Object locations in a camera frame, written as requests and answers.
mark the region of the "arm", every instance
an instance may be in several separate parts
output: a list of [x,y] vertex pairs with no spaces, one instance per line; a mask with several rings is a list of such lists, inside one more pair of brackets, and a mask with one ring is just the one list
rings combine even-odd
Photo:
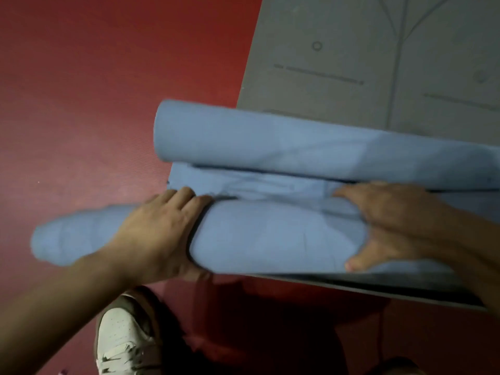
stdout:
[[0,314],[0,373],[35,373],[97,313],[127,289],[194,278],[187,236],[208,196],[169,190],[137,208],[109,244],[22,295]]
[[500,316],[500,226],[413,185],[360,183],[334,196],[354,202],[370,224],[370,238],[346,262],[347,271],[396,259],[439,260]]

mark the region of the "rolled yoga mat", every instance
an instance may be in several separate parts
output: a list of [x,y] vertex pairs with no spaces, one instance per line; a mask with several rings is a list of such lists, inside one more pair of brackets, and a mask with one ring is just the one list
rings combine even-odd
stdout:
[[[497,192],[463,192],[500,185],[496,147],[178,101],[160,105],[154,144],[160,159],[196,165],[174,163],[169,187],[238,198],[216,202],[191,241],[192,258],[213,272],[343,273],[366,240],[366,225],[348,201],[329,198],[342,184],[334,179],[461,190],[439,196],[500,221]],[[68,265],[104,245],[133,207],[84,211],[38,227],[33,253]],[[391,262],[372,273],[403,274],[403,285],[417,288],[460,287],[448,267],[432,261]]]

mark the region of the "hand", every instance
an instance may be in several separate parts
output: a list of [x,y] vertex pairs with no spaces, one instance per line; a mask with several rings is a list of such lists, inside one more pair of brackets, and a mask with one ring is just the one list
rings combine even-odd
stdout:
[[445,240],[447,221],[455,209],[415,185],[359,183],[338,189],[334,196],[349,199],[370,224],[366,245],[346,264],[347,271],[365,271],[389,260],[459,255]]
[[187,257],[187,237],[210,196],[192,189],[167,190],[135,209],[99,252],[120,271],[129,286],[171,277],[197,279],[204,270]]

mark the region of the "white sneaker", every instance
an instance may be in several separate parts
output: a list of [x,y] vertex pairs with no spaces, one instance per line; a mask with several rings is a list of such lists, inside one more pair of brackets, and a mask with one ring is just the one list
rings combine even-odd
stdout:
[[143,288],[128,291],[97,316],[94,344],[99,374],[161,375],[161,334]]

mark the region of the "person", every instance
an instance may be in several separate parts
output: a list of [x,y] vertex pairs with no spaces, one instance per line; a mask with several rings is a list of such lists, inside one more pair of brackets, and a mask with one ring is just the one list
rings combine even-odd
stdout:
[[[500,315],[500,227],[444,204],[414,185],[345,185],[334,196],[356,204],[369,239],[347,271],[395,259],[431,258],[453,268]],[[155,311],[140,284],[206,271],[186,253],[189,232],[210,196],[167,190],[133,211],[114,238],[21,295],[0,315],[0,373],[32,374],[94,316],[99,373],[161,373]]]

